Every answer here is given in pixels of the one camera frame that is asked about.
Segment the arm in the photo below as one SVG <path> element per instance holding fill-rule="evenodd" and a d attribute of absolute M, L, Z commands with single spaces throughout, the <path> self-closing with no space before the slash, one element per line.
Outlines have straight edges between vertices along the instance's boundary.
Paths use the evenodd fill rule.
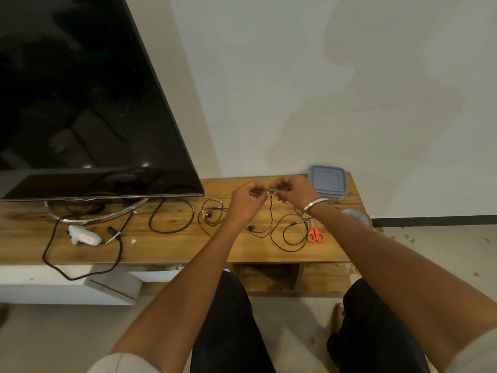
<path fill-rule="evenodd" d="M 233 191 L 215 235 L 138 316 L 111 353 L 140 356 L 162 372 L 183 371 L 231 246 L 267 200 L 267 190 L 266 184 L 252 181 Z"/>
<path fill-rule="evenodd" d="M 301 175 L 282 177 L 270 187 L 282 188 L 276 192 L 278 200 L 301 210 L 320 198 Z M 332 233 L 439 371 L 471 341 L 497 327 L 497 303 L 437 264 L 363 227 L 327 202 L 308 213 Z"/>

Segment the wooden tabletop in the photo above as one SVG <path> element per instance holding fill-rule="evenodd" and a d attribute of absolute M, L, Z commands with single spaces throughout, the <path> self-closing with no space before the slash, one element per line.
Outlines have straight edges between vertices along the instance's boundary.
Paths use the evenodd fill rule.
<path fill-rule="evenodd" d="M 247 181 L 258 180 L 270 183 L 276 176 L 242 177 L 202 180 L 205 197 L 185 198 L 195 208 L 195 218 L 182 232 L 170 235 L 157 234 L 149 230 L 148 220 L 158 204 L 150 200 L 137 209 L 122 235 L 124 251 L 122 263 L 187 263 L 207 243 L 207 236 L 197 222 L 202 203 L 209 197 L 220 199 L 229 207 L 231 192 Z M 335 202 L 338 208 L 355 208 L 365 212 L 361 198 L 352 179 L 347 173 L 348 196 Z M 252 220 L 255 231 L 262 231 L 270 225 L 269 199 Z M 285 214 L 293 213 L 293 207 L 282 204 L 273 197 L 274 224 Z M 109 238 L 105 229 L 113 226 L 119 230 L 127 216 L 101 224 L 89 225 L 103 240 Z M 185 225 L 191 217 L 191 208 L 181 202 L 167 200 L 154 218 L 154 227 L 160 230 L 174 230 Z M 298 216 L 287 217 L 275 230 L 273 237 L 284 248 L 282 239 L 285 226 L 298 221 Z M 0 264 L 42 264 L 41 255 L 52 233 L 55 220 L 49 216 L 42 202 L 0 203 Z M 211 234 L 216 227 L 203 224 Z M 228 258 L 229 263 L 301 263 L 301 262 L 347 262 L 349 259 L 325 227 L 316 222 L 318 229 L 325 234 L 324 243 L 307 243 L 298 252 L 280 250 L 271 239 L 257 238 L 244 230 L 235 241 Z M 49 252 L 49 260 L 54 264 L 113 263 L 118 251 L 118 243 L 104 246 L 89 246 L 83 243 L 73 245 L 66 234 L 67 225 L 60 224 Z M 305 233 L 303 223 L 291 227 L 286 237 L 291 242 L 300 240 Z"/>

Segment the black pants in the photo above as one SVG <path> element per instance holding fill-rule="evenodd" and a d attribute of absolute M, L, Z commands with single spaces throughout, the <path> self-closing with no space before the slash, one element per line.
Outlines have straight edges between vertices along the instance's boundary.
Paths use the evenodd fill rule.
<path fill-rule="evenodd" d="M 421 348 L 364 279 L 343 298 L 345 319 L 327 349 L 340 373 L 429 373 Z M 275 372 L 249 298 L 237 277 L 223 272 L 195 344 L 191 373 Z"/>

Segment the television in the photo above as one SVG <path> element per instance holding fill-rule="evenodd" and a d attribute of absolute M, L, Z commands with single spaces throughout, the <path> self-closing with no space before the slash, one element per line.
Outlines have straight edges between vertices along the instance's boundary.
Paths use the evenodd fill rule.
<path fill-rule="evenodd" d="M 125 0 L 0 0 L 0 201 L 203 195 Z"/>

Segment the power cord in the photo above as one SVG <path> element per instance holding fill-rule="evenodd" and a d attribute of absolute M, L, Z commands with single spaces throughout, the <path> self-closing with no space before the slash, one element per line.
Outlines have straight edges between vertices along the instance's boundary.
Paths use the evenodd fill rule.
<path fill-rule="evenodd" d="M 209 200 L 214 200 L 214 201 L 217 201 L 220 203 L 220 207 L 205 207 L 205 204 L 209 201 Z M 264 229 L 263 231 L 260 231 L 260 232 L 257 232 L 257 231 L 254 231 L 254 228 L 255 226 L 253 225 L 249 225 L 248 227 L 246 227 L 246 230 L 248 230 L 249 232 L 252 233 L 252 235 L 258 237 L 258 238 L 265 238 L 267 236 L 269 236 L 271 238 L 271 241 L 273 244 L 275 244 L 279 249 L 283 250 L 283 251 L 286 251 L 288 253 L 294 253 L 296 251 L 299 251 L 301 250 L 307 243 L 307 233 L 309 232 L 309 226 L 307 225 L 307 222 L 303 221 L 304 222 L 304 225 L 306 227 L 306 234 L 304 235 L 304 237 L 297 243 L 290 243 L 286 237 L 285 237 L 285 233 L 288 231 L 288 229 L 290 227 L 293 227 L 297 224 L 300 224 L 301 221 L 296 221 L 296 222 L 293 222 L 291 223 L 290 225 L 286 226 L 285 229 L 283 229 L 283 233 L 282 233 L 282 236 L 283 236 L 283 241 L 285 241 L 286 244 L 290 245 L 290 246 L 299 246 L 300 244 L 302 244 L 301 246 L 298 247 L 297 250 L 288 250 L 288 249 L 285 249 L 283 248 L 282 246 L 280 246 L 279 244 L 277 244 L 277 242 L 274 240 L 273 238 L 273 233 L 275 232 L 275 230 L 277 229 L 277 227 L 279 226 L 279 224 L 283 221 L 284 218 L 288 217 L 288 216 L 297 216 L 299 217 L 300 219 L 300 215 L 297 213 L 297 210 L 295 209 L 295 207 L 293 207 L 295 213 L 287 213 L 286 215 L 284 215 L 281 219 L 279 219 L 279 221 L 276 223 L 276 225 L 273 227 L 273 222 L 274 222 L 274 219 L 273 219 L 273 195 L 272 193 L 270 193 L 269 195 L 269 214 L 271 216 L 271 222 L 269 224 L 269 226 Z M 214 221 L 212 220 L 209 220 L 209 218 L 213 217 L 213 212 L 214 211 L 220 211 L 219 213 L 219 217 L 217 219 L 215 219 Z M 212 237 L 212 235 L 204 229 L 204 227 L 202 226 L 202 223 L 200 222 L 200 216 L 202 215 L 203 216 L 203 219 L 205 221 L 205 223 L 209 226 L 217 226 L 219 225 L 220 223 L 222 223 L 222 221 L 224 220 L 223 218 L 223 213 L 227 212 L 228 211 L 228 208 L 226 208 L 223 204 L 223 202 L 219 199 L 216 199 L 216 198 L 213 198 L 213 197 L 210 197 L 208 198 L 207 200 L 204 201 L 204 203 L 202 204 L 202 209 L 201 211 L 198 213 L 198 216 L 197 216 L 197 221 L 198 221 L 198 224 L 200 225 L 200 227 L 202 228 L 202 230 L 209 236 L 209 237 Z"/>
<path fill-rule="evenodd" d="M 177 200 L 177 201 L 182 201 L 183 203 L 186 203 L 188 204 L 190 207 L 191 207 L 191 217 L 190 217 L 190 221 L 188 221 L 188 223 L 177 229 L 177 230 L 171 230 L 171 231 L 162 231 L 162 230 L 157 230 L 157 229 L 154 229 L 152 227 L 152 220 L 154 219 L 155 215 L 157 214 L 157 212 L 159 211 L 159 209 L 162 207 L 162 205 L 164 204 L 164 202 L 167 200 L 167 199 L 171 199 L 171 200 Z M 149 219 L 149 229 L 152 230 L 153 232 L 155 233 L 159 233 L 159 234 L 174 234 L 174 233 L 178 233 L 178 232 L 181 232 L 182 230 L 185 230 L 188 226 L 190 226 L 190 224 L 192 223 L 193 221 L 193 218 L 195 217 L 195 209 L 193 208 L 193 205 L 191 205 L 190 202 L 186 201 L 186 200 L 183 200 L 183 199 L 180 199 L 178 197 L 170 197 L 170 198 L 163 198 L 160 203 L 158 204 L 157 208 L 155 208 L 155 210 L 153 211 L 152 213 L 152 216 L 150 216 L 150 219 Z"/>
<path fill-rule="evenodd" d="M 81 213 L 81 214 L 70 214 L 70 215 L 63 216 L 63 217 L 60 217 L 59 219 L 57 219 L 57 221 L 55 222 L 54 228 L 52 230 L 52 235 L 50 236 L 50 240 L 48 241 L 48 244 L 47 244 L 47 246 L 45 248 L 45 251 L 43 251 L 43 255 L 41 256 L 41 259 L 43 260 L 43 262 L 48 267 L 51 267 L 54 270 L 56 270 L 57 272 L 59 272 L 59 274 L 61 274 L 62 276 L 64 276 L 65 279 L 69 280 L 70 282 L 73 282 L 75 280 L 79 280 L 79 279 L 82 279 L 82 278 L 85 278 L 85 277 L 88 277 L 88 276 L 106 274 L 108 272 L 111 272 L 113 269 L 115 269 L 115 267 L 121 261 L 122 252 L 123 252 L 123 242 L 121 240 L 121 234 L 124 231 L 124 228 L 126 228 L 126 226 L 128 225 L 129 221 L 131 220 L 131 217 L 133 217 L 133 211 L 131 211 L 130 214 L 129 214 L 129 216 L 128 216 L 128 218 L 126 219 L 126 222 L 124 223 L 124 225 L 122 226 L 122 228 L 119 231 L 116 231 L 112 226 L 109 226 L 107 228 L 107 231 L 112 235 L 112 238 L 109 239 L 107 242 L 103 243 L 103 245 L 106 245 L 107 243 L 109 243 L 113 239 L 115 239 L 117 242 L 119 242 L 119 252 L 117 253 L 116 261 L 114 262 L 114 264 L 112 265 L 111 268 L 106 269 L 104 271 L 91 272 L 89 274 L 81 275 L 81 276 L 78 276 L 78 277 L 69 277 L 61 269 L 59 269 L 58 267 L 54 266 L 52 263 L 50 263 L 48 261 L 48 259 L 47 259 L 47 253 L 48 253 L 48 250 L 50 249 L 50 245 L 52 244 L 52 242 L 54 240 L 55 233 L 57 231 L 57 226 L 59 226 L 60 221 L 63 220 L 63 219 L 65 219 L 65 218 L 67 218 L 67 217 L 83 216 L 84 214 L 85 213 Z"/>

